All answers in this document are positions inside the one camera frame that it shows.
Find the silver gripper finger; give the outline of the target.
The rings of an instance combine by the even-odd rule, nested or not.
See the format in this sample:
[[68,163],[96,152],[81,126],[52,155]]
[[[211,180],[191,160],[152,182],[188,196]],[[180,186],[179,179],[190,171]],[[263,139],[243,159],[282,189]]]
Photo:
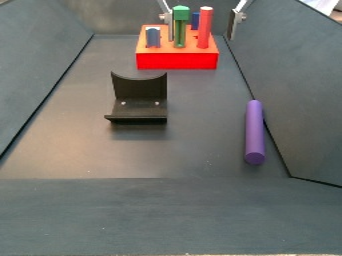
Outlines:
[[236,26],[246,18],[244,8],[248,0],[240,0],[236,7],[230,11],[228,27],[227,27],[227,39],[232,40],[235,36]]
[[166,0],[156,0],[163,13],[159,15],[159,19],[164,21],[168,26],[168,41],[174,41],[174,16],[172,9],[168,7]]

